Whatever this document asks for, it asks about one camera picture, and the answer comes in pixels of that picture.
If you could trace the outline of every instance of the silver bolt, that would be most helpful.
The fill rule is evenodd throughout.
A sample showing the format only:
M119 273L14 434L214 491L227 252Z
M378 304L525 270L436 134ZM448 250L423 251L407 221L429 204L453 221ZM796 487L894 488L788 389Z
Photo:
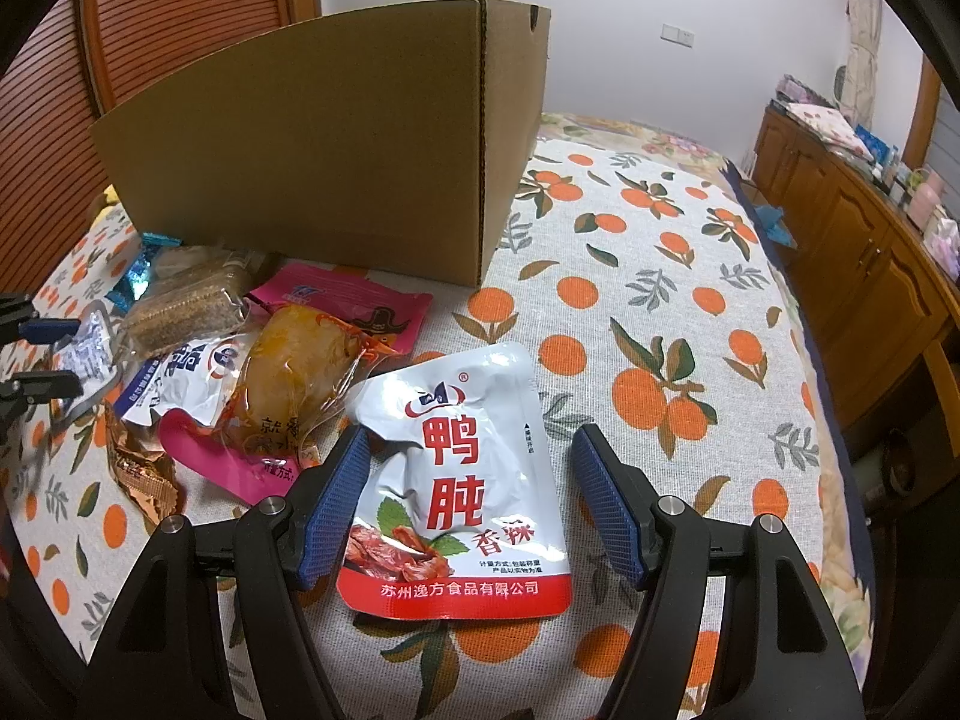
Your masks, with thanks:
M176 533L184 526L184 516L182 514L171 514L160 522L160 530L163 533Z
M776 514L760 514L760 527L767 533L779 533L784 529L784 521Z
M257 508L260 509L261 514L266 514L267 517L272 517L274 514L280 514L284 509L286 509L287 502L283 500L282 495L268 495L257 505Z
M663 498L656 501L656 504L661 508L661 512L670 514L671 517L683 514L683 510L686 509L686 504L676 495L664 495Z

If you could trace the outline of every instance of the cardboard box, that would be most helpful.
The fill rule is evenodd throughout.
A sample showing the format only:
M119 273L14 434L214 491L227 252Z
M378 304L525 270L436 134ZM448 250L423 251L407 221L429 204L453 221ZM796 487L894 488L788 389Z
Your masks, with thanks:
M297 23L91 129L140 230L478 285L532 154L546 8L410 2Z

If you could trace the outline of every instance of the cabinet handle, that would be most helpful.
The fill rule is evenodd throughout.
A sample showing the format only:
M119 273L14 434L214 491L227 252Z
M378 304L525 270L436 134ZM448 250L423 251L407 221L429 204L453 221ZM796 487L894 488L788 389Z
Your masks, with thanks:
M867 238L867 245L866 245L865 247L863 247L863 251L860 252L860 256L859 256L858 260L856 261L856 266L857 266L858 268L862 268L862 267L863 267L863 258L867 256L867 252L870 251L870 249L872 248L873 245L874 245L874 239L873 239L873 238Z
M870 262L867 264L867 276L869 276L870 271L874 269L874 266L877 264L877 260L880 259L880 255L882 255L882 253L882 251L877 250L874 252L874 256L870 258Z

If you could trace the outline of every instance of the bed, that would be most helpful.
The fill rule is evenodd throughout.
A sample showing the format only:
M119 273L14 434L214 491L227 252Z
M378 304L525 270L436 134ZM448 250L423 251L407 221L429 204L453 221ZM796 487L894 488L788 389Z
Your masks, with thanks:
M138 248L122 205L114 206L50 276L37 308L77 317ZM783 517L862 685L872 643L863 512L816 349L727 160L653 127L544 115L481 289L364 274L434 293L415 361L497 340L519 341L535 358L574 600L542 620L392 622L353 613L321 581L299 600L349 716L497 720L597 711L640 596L613 574L569 469L570 439L585 421L597 422L661 493L702 514ZM643 365L646 355L659 355L656 337L665 367L651 376ZM37 365L44 362L33 347L0 357L5 377ZM194 522L242 514L237 499L189 469L178 466L176 478ZM47 408L33 410L19 445L0 449L0 488L56 621L89 659L152 530L107 473L104 407L56 436ZM238 709L262 716L233 581L218 590ZM703 708L722 600L722 581L711 580L681 717Z

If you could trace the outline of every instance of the beige curtain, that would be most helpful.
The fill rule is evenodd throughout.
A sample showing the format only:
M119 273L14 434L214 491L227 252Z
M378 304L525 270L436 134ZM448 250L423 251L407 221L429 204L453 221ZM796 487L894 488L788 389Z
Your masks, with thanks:
M853 127L870 129L877 93L877 51L880 49L882 0L847 0L850 12L850 56L840 111Z

